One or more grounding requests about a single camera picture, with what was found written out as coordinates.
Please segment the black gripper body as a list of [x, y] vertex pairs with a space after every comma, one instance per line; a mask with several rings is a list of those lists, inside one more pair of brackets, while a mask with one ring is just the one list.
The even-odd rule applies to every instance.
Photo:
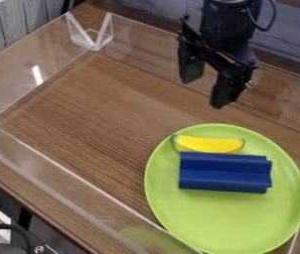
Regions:
[[199, 49], [204, 64], [219, 73], [226, 69], [248, 69], [256, 61], [247, 41], [255, 30], [259, 0], [203, 0], [198, 23], [180, 19], [183, 40]]

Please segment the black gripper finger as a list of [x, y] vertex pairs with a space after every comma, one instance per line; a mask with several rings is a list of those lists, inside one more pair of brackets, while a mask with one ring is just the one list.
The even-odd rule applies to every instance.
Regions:
[[204, 62], [199, 55], [199, 49], [183, 40], [177, 46], [179, 77], [183, 83], [192, 82], [203, 76]]
[[222, 109], [236, 101], [240, 93], [250, 88], [250, 70], [226, 69], [218, 73], [216, 83], [212, 86], [210, 106]]

